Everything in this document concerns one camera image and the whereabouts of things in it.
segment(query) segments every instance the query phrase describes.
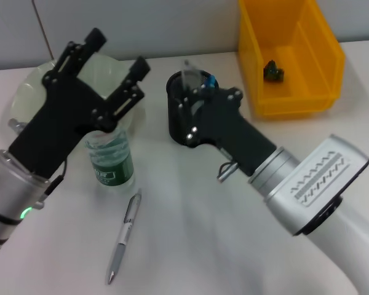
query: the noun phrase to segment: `white wall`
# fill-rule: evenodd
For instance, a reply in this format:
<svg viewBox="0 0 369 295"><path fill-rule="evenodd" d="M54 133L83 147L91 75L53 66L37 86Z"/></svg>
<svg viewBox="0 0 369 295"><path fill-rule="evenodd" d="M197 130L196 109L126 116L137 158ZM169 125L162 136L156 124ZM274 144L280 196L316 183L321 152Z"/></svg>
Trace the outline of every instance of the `white wall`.
<svg viewBox="0 0 369 295"><path fill-rule="evenodd" d="M94 27L119 59L236 50L237 0L35 0L55 57ZM317 0L340 41L369 39L369 0ZM0 0L0 68L48 60L31 0Z"/></svg>

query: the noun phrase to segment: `small black object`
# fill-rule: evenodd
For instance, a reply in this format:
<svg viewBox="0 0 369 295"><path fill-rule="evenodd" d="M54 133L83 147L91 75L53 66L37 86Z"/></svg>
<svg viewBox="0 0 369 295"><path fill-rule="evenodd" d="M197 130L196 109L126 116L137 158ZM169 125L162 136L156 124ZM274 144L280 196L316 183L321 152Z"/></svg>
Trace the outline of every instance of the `small black object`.
<svg viewBox="0 0 369 295"><path fill-rule="evenodd" d="M276 62L271 60L264 68L264 80L269 82L283 82L284 70L278 69Z"/></svg>
<svg viewBox="0 0 369 295"><path fill-rule="evenodd" d="M201 73L208 78L208 73ZM206 143L224 150L247 176L276 150L241 116L243 93L238 88L184 90L181 74L176 73L167 83L167 93L169 131L177 143L190 148Z"/></svg>
<svg viewBox="0 0 369 295"><path fill-rule="evenodd" d="M104 35L95 28L85 44L68 43L53 70L42 78L46 102L9 148L30 172L50 178L84 135L94 130L113 131L118 120L144 97L137 82L150 67L142 57L106 100L77 78L105 42Z"/></svg>

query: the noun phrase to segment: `white table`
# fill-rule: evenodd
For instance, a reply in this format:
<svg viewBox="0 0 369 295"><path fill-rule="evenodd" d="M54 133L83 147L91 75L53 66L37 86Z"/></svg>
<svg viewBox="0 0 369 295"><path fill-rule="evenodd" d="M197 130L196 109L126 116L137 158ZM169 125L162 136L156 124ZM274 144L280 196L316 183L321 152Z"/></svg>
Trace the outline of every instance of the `white table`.
<svg viewBox="0 0 369 295"><path fill-rule="evenodd" d="M330 133L369 155L369 41L343 44L344 87L331 110L306 120L253 120L299 159ZM222 87L243 88L235 53L189 58ZM131 137L137 183L132 191L97 183L87 154L69 157L65 181L42 211L32 211L0 251L0 295L57 294L356 294L345 275L305 236L291 237L237 172L216 175L224 157L210 146L187 149L167 130L167 79L182 58L149 61L147 94ZM32 69L0 71L0 148L17 85ZM249 118L244 100L242 112ZM132 193L143 200L119 275L105 285L108 261ZM369 168L344 193L369 219Z"/></svg>

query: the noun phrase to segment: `robotic arm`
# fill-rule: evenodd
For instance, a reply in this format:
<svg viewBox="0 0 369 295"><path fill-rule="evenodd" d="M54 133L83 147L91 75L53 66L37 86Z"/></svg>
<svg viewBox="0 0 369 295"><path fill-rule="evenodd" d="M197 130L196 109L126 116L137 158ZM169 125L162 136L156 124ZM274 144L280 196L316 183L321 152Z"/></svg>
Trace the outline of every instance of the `robotic arm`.
<svg viewBox="0 0 369 295"><path fill-rule="evenodd" d="M77 78L87 60L106 42L93 29L85 44L70 42L54 69L42 79L47 98L43 107L11 144L0 151L0 248L25 214L59 183L49 178L88 132L111 132L144 94L137 82L150 68L140 57L130 72L104 100Z"/></svg>
<svg viewBox="0 0 369 295"><path fill-rule="evenodd" d="M167 93L177 143L218 148L229 160L220 182L240 169L289 233L307 235L360 294L369 294L369 222L341 197L369 164L364 153L332 135L300 162L240 115L239 89L220 89L213 76L189 65L170 78Z"/></svg>

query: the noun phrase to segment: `pen tip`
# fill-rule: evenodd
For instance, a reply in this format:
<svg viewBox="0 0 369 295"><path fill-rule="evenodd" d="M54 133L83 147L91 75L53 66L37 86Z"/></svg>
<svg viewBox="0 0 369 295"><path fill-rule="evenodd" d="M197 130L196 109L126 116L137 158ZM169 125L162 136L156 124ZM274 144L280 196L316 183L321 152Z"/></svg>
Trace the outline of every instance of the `pen tip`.
<svg viewBox="0 0 369 295"><path fill-rule="evenodd" d="M109 276L109 280L108 280L109 285L112 283L114 277L115 277L115 272L111 272L111 275Z"/></svg>

